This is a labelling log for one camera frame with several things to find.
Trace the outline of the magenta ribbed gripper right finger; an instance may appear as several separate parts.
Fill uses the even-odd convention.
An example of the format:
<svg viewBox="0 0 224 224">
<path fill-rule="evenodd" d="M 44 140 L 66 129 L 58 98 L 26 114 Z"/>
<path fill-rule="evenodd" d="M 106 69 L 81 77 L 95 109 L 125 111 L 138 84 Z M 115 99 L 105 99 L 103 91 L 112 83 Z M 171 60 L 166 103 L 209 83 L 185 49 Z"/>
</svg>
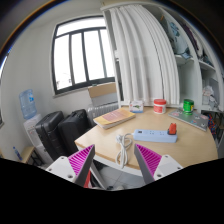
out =
<svg viewBox="0 0 224 224">
<path fill-rule="evenodd" d="M 150 184 L 182 169 L 182 166 L 170 155 L 160 155 L 139 144 L 134 146 L 134 154 L 145 184 Z"/>
</svg>

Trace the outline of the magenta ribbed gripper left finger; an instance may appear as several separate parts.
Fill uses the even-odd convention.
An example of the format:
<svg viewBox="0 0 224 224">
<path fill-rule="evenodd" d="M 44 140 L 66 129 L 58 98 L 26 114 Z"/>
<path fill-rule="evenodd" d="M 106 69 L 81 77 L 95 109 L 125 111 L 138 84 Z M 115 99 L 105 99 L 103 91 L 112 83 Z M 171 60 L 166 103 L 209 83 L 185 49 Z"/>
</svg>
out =
<svg viewBox="0 0 224 224">
<path fill-rule="evenodd" d="M 83 187 L 94 156 L 95 146 L 90 145 L 69 157 L 59 157 L 46 171 Z"/>
</svg>

